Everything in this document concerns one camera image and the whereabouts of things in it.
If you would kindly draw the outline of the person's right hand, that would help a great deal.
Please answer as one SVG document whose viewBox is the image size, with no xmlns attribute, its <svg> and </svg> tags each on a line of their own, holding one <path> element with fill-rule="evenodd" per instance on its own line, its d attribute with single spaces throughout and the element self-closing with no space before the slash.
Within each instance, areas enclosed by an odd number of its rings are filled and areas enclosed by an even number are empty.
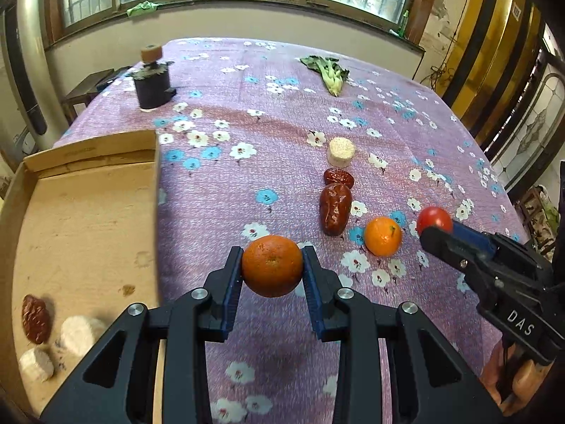
<svg viewBox="0 0 565 424">
<path fill-rule="evenodd" d="M 487 389 L 491 398 L 499 406 L 504 416 L 511 416 L 523 410 L 533 399 L 537 390 L 540 389 L 553 364 L 540 366 L 533 360 L 527 360 L 520 366 L 512 379 L 512 396 L 503 401 L 497 389 L 497 382 L 504 369 L 504 350 L 503 341 L 496 343 L 490 358 L 480 376 L 480 381 Z"/>
</svg>

